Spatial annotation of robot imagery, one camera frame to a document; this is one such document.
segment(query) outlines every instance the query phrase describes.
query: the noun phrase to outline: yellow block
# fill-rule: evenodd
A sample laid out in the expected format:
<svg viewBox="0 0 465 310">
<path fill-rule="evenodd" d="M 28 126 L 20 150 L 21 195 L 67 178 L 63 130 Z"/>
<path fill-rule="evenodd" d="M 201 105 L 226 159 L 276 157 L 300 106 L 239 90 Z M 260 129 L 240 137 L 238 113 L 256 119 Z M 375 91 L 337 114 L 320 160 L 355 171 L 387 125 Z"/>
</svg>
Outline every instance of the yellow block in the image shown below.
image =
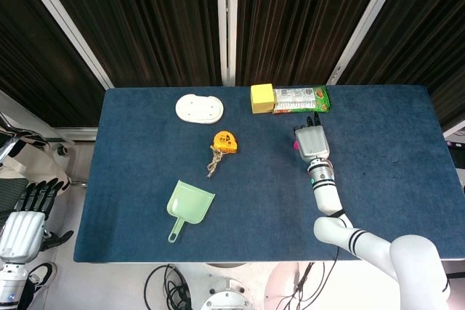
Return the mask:
<svg viewBox="0 0 465 310">
<path fill-rule="evenodd" d="M 275 94 L 271 83 L 252 85 L 250 88 L 252 113 L 271 113 L 275 107 Z"/>
</svg>

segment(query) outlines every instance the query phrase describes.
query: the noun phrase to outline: dustpan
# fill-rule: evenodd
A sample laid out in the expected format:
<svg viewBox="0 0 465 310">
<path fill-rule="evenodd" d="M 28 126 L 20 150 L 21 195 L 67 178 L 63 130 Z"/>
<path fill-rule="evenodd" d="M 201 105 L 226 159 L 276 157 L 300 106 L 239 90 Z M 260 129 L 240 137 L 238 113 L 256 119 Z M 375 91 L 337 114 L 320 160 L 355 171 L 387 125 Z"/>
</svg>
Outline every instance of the dustpan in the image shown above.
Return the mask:
<svg viewBox="0 0 465 310">
<path fill-rule="evenodd" d="M 214 197 L 215 194 L 178 181 L 166 206 L 168 213 L 177 217 L 176 223 L 169 233 L 168 241 L 171 243 L 176 241 L 185 221 L 191 224 L 200 223 L 209 210 Z"/>
</svg>

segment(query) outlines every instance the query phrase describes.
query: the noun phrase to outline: striped curtain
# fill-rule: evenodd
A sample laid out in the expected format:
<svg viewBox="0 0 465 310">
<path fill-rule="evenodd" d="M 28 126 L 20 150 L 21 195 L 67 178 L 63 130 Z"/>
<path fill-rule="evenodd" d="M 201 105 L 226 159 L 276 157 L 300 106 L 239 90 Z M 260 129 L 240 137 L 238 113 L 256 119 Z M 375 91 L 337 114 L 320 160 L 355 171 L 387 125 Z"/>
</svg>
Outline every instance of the striped curtain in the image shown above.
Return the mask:
<svg viewBox="0 0 465 310">
<path fill-rule="evenodd" d="M 387 0 L 338 83 L 425 85 L 443 129 L 456 125 L 465 119 L 465 0 Z"/>
<path fill-rule="evenodd" d="M 217 0 L 61 0 L 110 80 L 221 85 Z"/>
<path fill-rule="evenodd" d="M 96 126 L 104 90 L 39 0 L 0 0 L 0 90 L 51 126 Z"/>
<path fill-rule="evenodd" d="M 237 85 L 325 84 L 370 0 L 238 0 Z"/>
</svg>

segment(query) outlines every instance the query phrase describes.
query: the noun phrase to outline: twine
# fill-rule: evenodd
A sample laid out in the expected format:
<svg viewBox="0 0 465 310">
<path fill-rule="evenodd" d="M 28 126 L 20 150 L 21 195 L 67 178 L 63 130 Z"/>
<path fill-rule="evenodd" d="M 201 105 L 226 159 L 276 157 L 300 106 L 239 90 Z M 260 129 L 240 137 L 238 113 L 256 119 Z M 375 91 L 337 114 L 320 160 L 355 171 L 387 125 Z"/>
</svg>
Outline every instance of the twine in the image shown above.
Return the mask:
<svg viewBox="0 0 465 310">
<path fill-rule="evenodd" d="M 206 175 L 208 178 L 210 178 L 211 175 L 215 172 L 218 163 L 221 161 L 221 158 L 225 154 L 221 150 L 213 148 L 212 145 L 210 146 L 210 149 L 213 152 L 213 160 L 206 167 L 206 169 L 209 170 L 209 174 Z"/>
</svg>

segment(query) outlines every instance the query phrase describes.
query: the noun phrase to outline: black cable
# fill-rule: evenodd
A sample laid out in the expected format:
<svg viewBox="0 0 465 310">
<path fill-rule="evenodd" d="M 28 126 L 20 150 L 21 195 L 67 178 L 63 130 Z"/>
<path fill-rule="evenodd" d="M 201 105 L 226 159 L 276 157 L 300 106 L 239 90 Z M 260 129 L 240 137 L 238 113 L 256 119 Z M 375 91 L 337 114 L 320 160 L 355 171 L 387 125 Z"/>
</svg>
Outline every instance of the black cable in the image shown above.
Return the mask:
<svg viewBox="0 0 465 310">
<path fill-rule="evenodd" d="M 167 268 L 167 267 L 168 267 L 167 265 L 160 265 L 159 267 L 154 268 L 154 270 L 152 270 L 152 272 L 149 273 L 149 275 L 147 276 L 147 279 L 145 280 L 145 284 L 144 284 L 144 302 L 145 302 L 145 306 L 147 307 L 148 310 L 152 310 L 152 308 L 149 307 L 148 302 L 147 302 L 147 285 L 148 285 L 148 282 L 150 281 L 150 278 L 152 277 L 152 275 L 155 274 L 158 270 L 160 270 L 162 268 Z"/>
<path fill-rule="evenodd" d="M 331 269 L 329 270 L 328 277 L 326 277 L 325 283 L 323 283 L 323 286 L 321 287 L 321 289 L 320 289 L 320 291 L 318 292 L 318 294 L 315 296 L 315 299 L 313 299 L 313 300 L 310 302 L 310 304 L 308 304 L 307 306 L 305 306 L 302 310 L 305 310 L 306 308 L 308 308 L 309 306 L 311 306 L 311 305 L 318 299 L 318 297 L 320 296 L 321 292 L 323 292 L 323 289 L 325 288 L 326 283 L 327 283 L 329 277 L 331 276 L 331 272 L 333 272 L 333 269 L 334 269 L 334 267 L 335 267 L 335 265 L 336 265 L 336 262 L 337 262 L 337 260 L 338 260 L 338 258 L 339 258 L 339 250 L 340 250 L 340 248 L 339 248 L 339 246 L 338 246 L 338 248 L 337 248 L 337 253 L 336 253 L 336 258 L 334 259 L 333 266 L 332 266 Z"/>
<path fill-rule="evenodd" d="M 307 268 L 305 268 L 305 271 L 304 271 L 304 274 L 302 275 L 301 279 L 299 280 L 299 283 L 297 283 L 297 286 L 296 286 L 296 289 L 294 290 L 294 293 L 292 293 L 291 295 L 288 295 L 286 297 L 283 297 L 278 305 L 276 306 L 276 310 L 278 310 L 279 308 L 279 305 L 281 305 L 281 303 L 283 302 L 284 299 L 287 299 L 287 298 L 291 298 L 288 303 L 284 306 L 283 310 L 286 310 L 286 309 L 290 309 L 291 308 L 291 302 L 292 302 L 292 299 L 295 298 L 295 295 L 299 292 L 299 296 L 300 296 L 300 293 L 303 291 L 304 289 L 304 283 L 305 281 L 307 281 L 307 276 L 308 274 L 310 273 L 310 270 L 313 266 L 313 264 L 315 264 L 315 262 L 311 261 L 308 263 L 307 265 Z"/>
<path fill-rule="evenodd" d="M 301 288 L 299 290 L 299 302 L 297 303 L 296 310 L 300 310 L 300 304 L 302 302 L 303 297 L 304 297 L 304 290 L 303 288 Z"/>
<path fill-rule="evenodd" d="M 165 295 L 166 295 L 166 307 L 168 308 L 168 310 L 192 310 L 191 302 L 190 302 L 190 295 L 188 294 L 189 287 L 187 286 L 187 283 L 184 280 L 184 277 L 182 277 L 181 273 L 176 269 L 175 266 L 172 266 L 170 264 L 158 266 L 157 268 L 152 270 L 151 273 L 149 273 L 147 279 L 145 280 L 144 302 L 145 302 L 145 306 L 147 307 L 147 309 L 152 310 L 151 307 L 148 305 L 148 301 L 147 301 L 148 283 L 150 281 L 150 278 L 153 276 L 153 274 L 155 274 L 158 270 L 162 268 L 165 269 L 165 272 L 163 273 L 163 291 L 165 292 Z M 168 277 L 172 272 L 178 276 L 180 285 L 177 285 L 172 280 L 168 280 Z M 177 302 L 174 300 L 176 296 L 179 297 L 179 301 Z"/>
<path fill-rule="evenodd" d="M 321 275 L 321 280 L 320 280 L 320 284 L 318 285 L 317 289 L 315 290 L 315 292 L 313 292 L 313 294 L 308 297 L 307 299 L 305 299 L 303 302 L 306 303 L 308 302 L 310 299 L 312 299 L 315 294 L 317 294 L 317 291 L 320 289 L 321 285 L 323 284 L 323 280 L 325 279 L 325 274 L 326 274 L 326 271 L 325 271 L 325 263 L 323 262 L 323 274 Z"/>
</svg>

